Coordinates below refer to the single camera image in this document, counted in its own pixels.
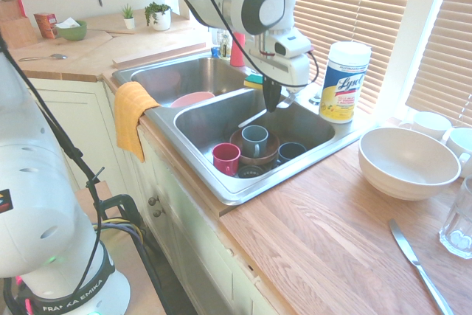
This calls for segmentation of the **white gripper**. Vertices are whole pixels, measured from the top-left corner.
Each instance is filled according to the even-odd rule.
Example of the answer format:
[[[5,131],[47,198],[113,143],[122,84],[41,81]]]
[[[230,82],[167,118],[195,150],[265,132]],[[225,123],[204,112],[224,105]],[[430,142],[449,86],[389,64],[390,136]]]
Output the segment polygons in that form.
[[[308,84],[310,61],[306,53],[310,40],[302,33],[248,36],[245,39],[247,66],[263,76],[263,97],[267,112],[274,112],[280,101],[281,85],[299,89]]]

